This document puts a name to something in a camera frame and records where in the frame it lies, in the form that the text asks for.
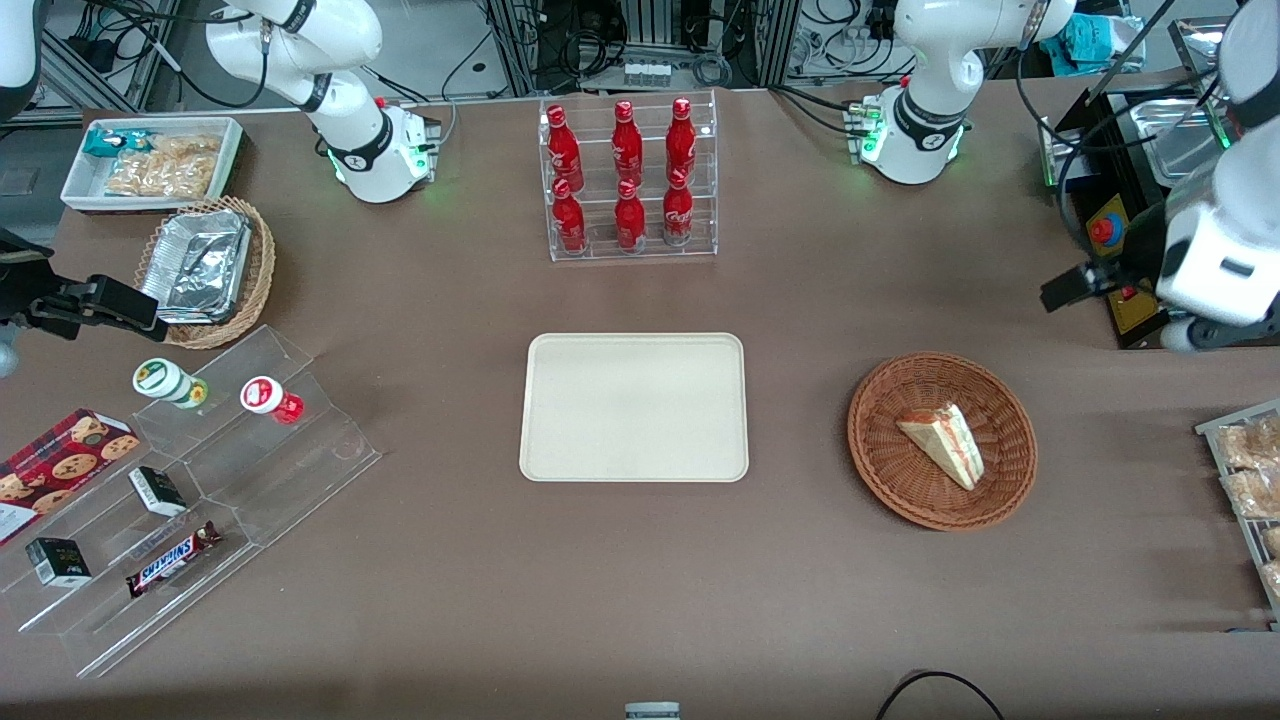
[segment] round wicker basket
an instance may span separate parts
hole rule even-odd
[[[902,414],[955,402],[982,452],[973,491],[956,484],[897,428]],[[1036,480],[1036,436],[1012,391],[955,355],[915,352],[872,370],[849,407],[858,474],[895,512],[937,530],[977,530],[1018,510]]]
[[[262,215],[252,205],[237,197],[220,197],[206,200],[189,208],[178,210],[177,214],[211,213],[214,210],[236,210],[253,222],[253,234],[250,237],[248,259],[244,265],[244,277],[241,279],[238,307],[232,319],[221,325],[169,325],[169,334],[165,342],[178,345],[188,350],[209,350],[238,338],[253,329],[262,306],[266,305],[266,296],[271,292],[271,273],[275,270],[275,241],[271,240],[271,228],[266,227]],[[137,272],[133,273],[133,287],[142,287],[142,278],[147,274],[151,264],[151,252],[155,251],[160,228],[151,233],[151,240],[142,250],[142,261],[138,263]]]

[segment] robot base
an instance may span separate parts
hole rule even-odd
[[[901,87],[886,88],[879,95],[864,97],[861,106],[845,111],[845,129],[867,133],[867,137],[849,138],[849,155],[855,165],[870,165],[893,182],[923,184],[942,174],[942,168],[956,156],[964,128],[956,131],[950,145],[920,150],[893,119],[893,102],[901,92]]]
[[[402,108],[388,106],[383,113],[392,120],[392,141],[371,168],[353,172],[329,154],[338,181],[365,202],[390,202],[419,184],[434,181],[440,155],[438,124],[428,128],[421,115]]]

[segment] red cookie box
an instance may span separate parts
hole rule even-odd
[[[138,445],[124,423],[81,409],[0,462],[0,546]]]

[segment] acrylic display stand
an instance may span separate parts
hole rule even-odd
[[[687,245],[672,247],[662,241],[662,196],[667,193],[667,128],[671,126],[671,104],[677,97],[687,97],[692,104],[691,119],[698,131],[694,143],[694,174],[689,191],[694,196],[692,236]],[[543,100],[538,124],[538,150],[541,154],[543,201],[547,206],[547,237],[552,260],[603,260],[644,258],[680,258],[714,255],[719,249],[717,195],[717,123],[716,96],[712,92],[654,92],[627,97],[634,104],[635,123],[644,138],[644,181],[640,201],[645,208],[648,240],[644,252],[627,255],[617,242],[613,206],[618,200],[618,174],[613,167],[613,106],[600,108],[595,97],[573,96]],[[547,108],[561,105],[570,129],[577,136],[582,155],[582,176],[586,181],[577,201],[586,220],[586,252],[570,255],[556,233],[552,218],[552,169],[547,141],[550,126]]]
[[[306,372],[311,357],[264,325],[193,374],[209,398],[193,410],[152,402],[133,416],[145,441],[54,516],[0,548],[0,594],[19,629],[61,638],[81,678],[100,676],[378,461],[356,423]],[[302,397],[293,425],[253,415],[239,389],[270,375]],[[148,512],[129,483],[161,469],[188,502],[177,518]],[[138,598],[124,578],[212,520],[223,541]],[[41,585],[26,553],[36,537],[77,542],[93,579]]]

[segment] small bottle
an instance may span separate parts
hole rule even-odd
[[[644,205],[636,197],[636,183],[618,181],[618,204],[613,208],[618,224],[618,247],[627,255],[644,252]]]
[[[582,155],[577,149],[577,137],[568,129],[564,108],[552,105],[547,109],[547,122],[552,126],[547,150],[552,154],[552,169],[556,177],[568,181],[570,192],[582,190]]]
[[[556,224],[556,234],[561,238],[561,246],[570,255],[586,252],[586,222],[582,219],[582,206],[570,192],[568,181],[556,178],[552,182],[552,220]]]
[[[667,195],[662,196],[662,240],[672,247],[684,247],[692,232],[694,195],[684,170],[671,170],[667,182]]]
[[[620,179],[640,184],[644,176],[644,138],[635,123],[635,110],[628,100],[620,100],[613,106],[613,165]]]
[[[684,170],[685,177],[694,174],[694,142],[698,140],[698,131],[694,129],[692,104],[687,97],[677,97],[671,104],[671,127],[667,128],[667,177],[671,170]]]
[[[209,397],[209,383],[164,357],[152,357],[133,370],[133,389],[173,402],[179,410],[191,410]]]
[[[256,415],[270,415],[282,425],[292,425],[302,416],[302,398],[284,389],[279,382],[259,375],[244,383],[241,405]]]

